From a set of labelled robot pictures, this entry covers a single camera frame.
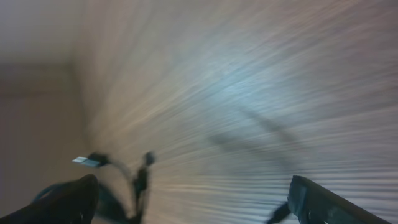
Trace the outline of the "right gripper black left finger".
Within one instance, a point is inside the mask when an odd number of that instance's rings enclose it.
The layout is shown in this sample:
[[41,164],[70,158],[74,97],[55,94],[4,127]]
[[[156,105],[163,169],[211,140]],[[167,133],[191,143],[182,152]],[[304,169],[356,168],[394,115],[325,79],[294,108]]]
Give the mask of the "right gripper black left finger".
[[62,183],[44,197],[1,218],[1,224],[90,224],[99,199],[99,182],[88,174]]

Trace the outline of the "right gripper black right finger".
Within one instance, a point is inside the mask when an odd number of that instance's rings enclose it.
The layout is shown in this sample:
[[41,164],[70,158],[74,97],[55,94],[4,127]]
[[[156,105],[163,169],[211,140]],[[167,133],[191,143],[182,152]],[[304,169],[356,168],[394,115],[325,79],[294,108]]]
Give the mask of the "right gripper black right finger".
[[292,177],[287,203],[300,223],[391,224],[299,175]]

